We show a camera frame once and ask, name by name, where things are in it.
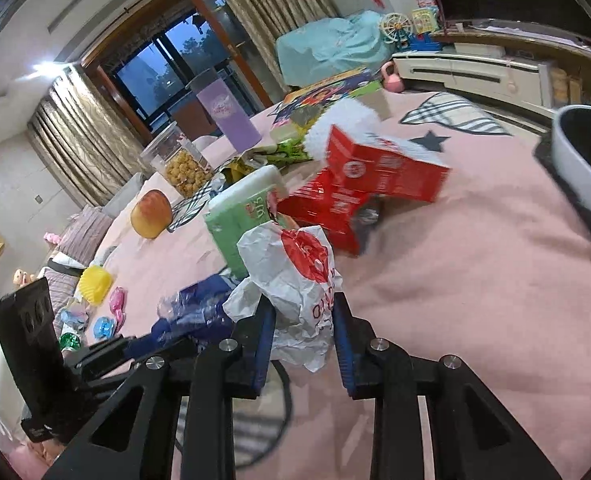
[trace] ceiling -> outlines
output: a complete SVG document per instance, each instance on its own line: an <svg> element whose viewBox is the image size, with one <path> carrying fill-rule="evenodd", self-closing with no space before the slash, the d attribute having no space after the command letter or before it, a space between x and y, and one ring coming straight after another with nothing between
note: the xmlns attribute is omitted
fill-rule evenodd
<svg viewBox="0 0 591 480"><path fill-rule="evenodd" d="M26 129L52 80L41 62L72 61L139 0L26 0L0 30L0 141Z"/></svg>

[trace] bright light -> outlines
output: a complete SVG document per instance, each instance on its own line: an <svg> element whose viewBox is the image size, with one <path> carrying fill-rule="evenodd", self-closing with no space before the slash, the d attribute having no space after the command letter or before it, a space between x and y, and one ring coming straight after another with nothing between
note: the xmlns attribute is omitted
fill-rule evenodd
<svg viewBox="0 0 591 480"><path fill-rule="evenodd" d="M57 78L63 74L63 71L67 66L69 66L69 63L44 61L38 65L34 65L33 69L36 71L36 75L38 76Z"/></svg>

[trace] red packaging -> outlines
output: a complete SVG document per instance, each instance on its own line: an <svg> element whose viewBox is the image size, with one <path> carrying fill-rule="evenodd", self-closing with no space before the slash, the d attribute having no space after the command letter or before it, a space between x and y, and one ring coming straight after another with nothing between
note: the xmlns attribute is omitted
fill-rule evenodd
<svg viewBox="0 0 591 480"><path fill-rule="evenodd" d="M331 129L327 164L348 189L435 202L449 167L424 146L366 133Z"/></svg>
<svg viewBox="0 0 591 480"><path fill-rule="evenodd" d="M325 168L317 176L278 202L278 211L301 226L319 225L338 249L360 254L380 213L379 200L369 193L344 189Z"/></svg>

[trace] teal cloth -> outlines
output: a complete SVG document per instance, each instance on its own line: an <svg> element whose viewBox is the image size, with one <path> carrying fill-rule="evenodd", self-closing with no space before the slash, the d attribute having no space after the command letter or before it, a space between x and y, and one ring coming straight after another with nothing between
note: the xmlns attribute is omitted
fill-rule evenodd
<svg viewBox="0 0 591 480"><path fill-rule="evenodd" d="M391 59L384 43L382 14L363 10L348 18L307 23L278 38L276 51L286 84L305 87L361 66L373 71Z"/></svg>

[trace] yellow shell toy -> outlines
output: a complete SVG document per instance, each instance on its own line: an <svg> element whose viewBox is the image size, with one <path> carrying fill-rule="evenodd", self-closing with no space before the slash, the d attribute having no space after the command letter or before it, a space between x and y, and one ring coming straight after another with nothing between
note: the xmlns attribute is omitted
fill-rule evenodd
<svg viewBox="0 0 591 480"><path fill-rule="evenodd" d="M102 267L91 266L82 273L78 288L84 299L98 306L109 292L111 285L113 285L113 276Z"/></svg>

